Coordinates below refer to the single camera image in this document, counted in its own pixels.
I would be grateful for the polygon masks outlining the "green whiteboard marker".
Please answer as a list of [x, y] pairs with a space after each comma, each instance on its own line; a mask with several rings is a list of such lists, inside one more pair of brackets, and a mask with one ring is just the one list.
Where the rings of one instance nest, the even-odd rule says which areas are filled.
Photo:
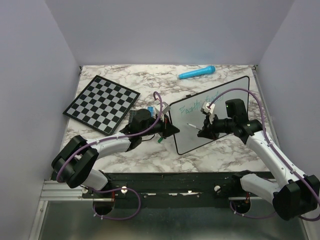
[[194, 124], [191, 124], [191, 123], [187, 123], [187, 125], [190, 126], [190, 127], [192, 127], [192, 128], [195, 128], [195, 129], [197, 129], [197, 130], [201, 130], [201, 129], [202, 129], [202, 128], [200, 128], [200, 127], [198, 127], [198, 126], [196, 126], [196, 125], [194, 125]]

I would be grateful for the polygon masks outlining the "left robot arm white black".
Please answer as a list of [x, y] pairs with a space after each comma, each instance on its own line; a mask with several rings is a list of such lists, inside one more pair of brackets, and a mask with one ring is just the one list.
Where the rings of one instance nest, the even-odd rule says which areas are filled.
[[154, 118], [147, 109], [140, 109], [120, 132], [100, 139], [88, 140], [81, 135], [73, 137], [52, 161], [57, 173], [56, 180], [66, 183], [71, 189], [79, 186], [93, 189], [101, 198], [111, 191], [108, 177], [101, 170], [94, 170], [98, 159], [125, 153], [142, 143], [142, 137], [160, 135], [166, 139], [180, 130], [170, 123], [164, 114]]

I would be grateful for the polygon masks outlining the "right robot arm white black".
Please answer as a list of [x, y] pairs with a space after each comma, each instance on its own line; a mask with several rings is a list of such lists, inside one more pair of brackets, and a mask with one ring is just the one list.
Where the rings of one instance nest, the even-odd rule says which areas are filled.
[[230, 191], [241, 196], [253, 193], [272, 204], [275, 212], [283, 219], [299, 217], [318, 207], [320, 181], [315, 175], [307, 176], [283, 155], [263, 131], [262, 123], [249, 120], [243, 100], [231, 99], [225, 103], [227, 118], [214, 114], [215, 105], [205, 102], [201, 112], [206, 115], [199, 138], [216, 140], [220, 134], [233, 134], [264, 162], [275, 178], [270, 182], [248, 170], [234, 174]]

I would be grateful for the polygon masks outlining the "white whiteboard black frame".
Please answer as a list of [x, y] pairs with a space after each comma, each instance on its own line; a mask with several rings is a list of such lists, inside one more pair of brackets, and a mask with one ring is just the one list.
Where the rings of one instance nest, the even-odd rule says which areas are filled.
[[169, 118], [170, 122], [179, 129], [179, 133], [174, 134], [174, 142], [178, 155], [183, 155], [199, 147], [202, 147], [212, 140], [197, 137], [197, 127], [204, 126], [205, 115], [201, 113], [204, 102], [212, 102], [219, 94], [234, 88], [250, 89], [250, 78], [242, 76], [227, 83], [221, 83], [202, 92], [182, 98], [171, 103]]

